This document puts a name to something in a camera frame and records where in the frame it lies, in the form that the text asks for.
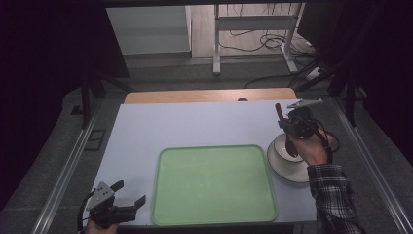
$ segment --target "floor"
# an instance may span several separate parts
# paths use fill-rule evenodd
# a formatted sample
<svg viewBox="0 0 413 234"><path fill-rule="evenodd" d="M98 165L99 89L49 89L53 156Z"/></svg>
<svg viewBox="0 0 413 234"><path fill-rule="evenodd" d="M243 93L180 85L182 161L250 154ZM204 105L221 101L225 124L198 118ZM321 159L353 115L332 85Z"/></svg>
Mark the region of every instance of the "floor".
<svg viewBox="0 0 413 234"><path fill-rule="evenodd" d="M219 6L221 17L242 16L286 16L293 15L298 4L230 4ZM213 55L214 43L214 6L191 6L192 20L192 57L210 58ZM280 54L280 40L271 38L284 37L284 30L257 31L221 31L219 43L222 56L263 56ZM292 43L297 50L311 52L313 49L306 40L294 34Z"/></svg>

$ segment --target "metal frame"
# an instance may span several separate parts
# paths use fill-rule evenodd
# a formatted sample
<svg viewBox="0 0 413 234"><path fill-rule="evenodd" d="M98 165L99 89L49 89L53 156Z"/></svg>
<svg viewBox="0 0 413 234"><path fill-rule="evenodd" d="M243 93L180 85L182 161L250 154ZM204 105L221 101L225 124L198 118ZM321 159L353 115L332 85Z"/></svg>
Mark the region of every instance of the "metal frame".
<svg viewBox="0 0 413 234"><path fill-rule="evenodd" d="M52 224L52 221L57 212L58 206L60 205L61 199L63 198L64 192L72 178L72 175L76 169L80 156L83 149L85 148L86 142L88 140L89 134L94 127L94 122L96 120L97 112L100 108L102 100L98 99L97 104L93 110L91 120L89 121L86 129L82 130L76 141L75 146L70 152L70 156L61 170L60 175L55 183L55 186L43 207L42 212L39 214L36 223L34 224L31 234L46 234Z"/></svg>
<svg viewBox="0 0 413 234"><path fill-rule="evenodd" d="M229 30L286 30L285 43L282 43L282 54L290 73L297 73L297 66L291 57L289 48L292 36L298 21L302 3L299 3L292 16L248 16L248 17L220 17L219 5L214 5L215 36L213 45L213 74L221 72L221 57L219 46L219 32Z"/></svg>

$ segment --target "plaid sleeve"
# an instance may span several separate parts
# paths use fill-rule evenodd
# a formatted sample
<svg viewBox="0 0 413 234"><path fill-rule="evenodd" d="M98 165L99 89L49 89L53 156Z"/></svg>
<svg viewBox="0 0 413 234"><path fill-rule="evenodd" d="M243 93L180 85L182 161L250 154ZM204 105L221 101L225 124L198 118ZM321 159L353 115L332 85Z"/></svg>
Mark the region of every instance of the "plaid sleeve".
<svg viewBox="0 0 413 234"><path fill-rule="evenodd" d="M325 164L307 170L316 199L319 233L365 233L358 223L353 189L342 168Z"/></svg>

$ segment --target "white bowl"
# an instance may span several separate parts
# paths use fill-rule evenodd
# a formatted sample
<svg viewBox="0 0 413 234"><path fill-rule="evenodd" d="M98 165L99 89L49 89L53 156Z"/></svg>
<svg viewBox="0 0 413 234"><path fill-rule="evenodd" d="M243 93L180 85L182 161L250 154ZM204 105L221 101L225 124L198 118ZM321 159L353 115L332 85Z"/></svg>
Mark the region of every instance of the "white bowl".
<svg viewBox="0 0 413 234"><path fill-rule="evenodd" d="M267 157L271 167L280 176L294 182L308 182L307 163L305 161L292 162L285 160L276 150L275 140L268 147Z"/></svg>
<svg viewBox="0 0 413 234"><path fill-rule="evenodd" d="M283 159L291 162L301 162L303 159L298 155L297 157L292 157L288 154L285 148L286 134L280 134L274 140L274 146L276 147L277 153L283 157Z"/></svg>

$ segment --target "wooden board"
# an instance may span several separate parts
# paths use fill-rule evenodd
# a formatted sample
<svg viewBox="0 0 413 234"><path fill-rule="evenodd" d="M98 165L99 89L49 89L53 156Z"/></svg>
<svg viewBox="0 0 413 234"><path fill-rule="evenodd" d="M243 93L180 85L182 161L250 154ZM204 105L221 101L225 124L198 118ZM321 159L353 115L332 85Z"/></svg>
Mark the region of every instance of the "wooden board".
<svg viewBox="0 0 413 234"><path fill-rule="evenodd" d="M130 93L125 104L137 103L180 103L247 100L296 99L290 88L244 89L244 90L197 90L197 91L160 91Z"/></svg>

